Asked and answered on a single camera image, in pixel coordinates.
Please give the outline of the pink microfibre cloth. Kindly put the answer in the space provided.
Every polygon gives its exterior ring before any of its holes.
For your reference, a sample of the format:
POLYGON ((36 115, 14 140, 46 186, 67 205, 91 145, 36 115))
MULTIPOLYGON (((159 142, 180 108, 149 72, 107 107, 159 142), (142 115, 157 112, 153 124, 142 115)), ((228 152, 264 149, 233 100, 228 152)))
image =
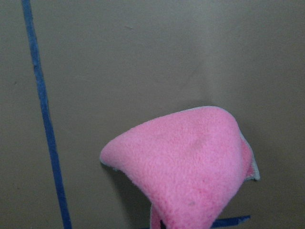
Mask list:
POLYGON ((204 106, 162 116, 110 141, 100 161, 150 200, 152 229, 209 229, 247 180, 259 180, 236 119, 204 106))

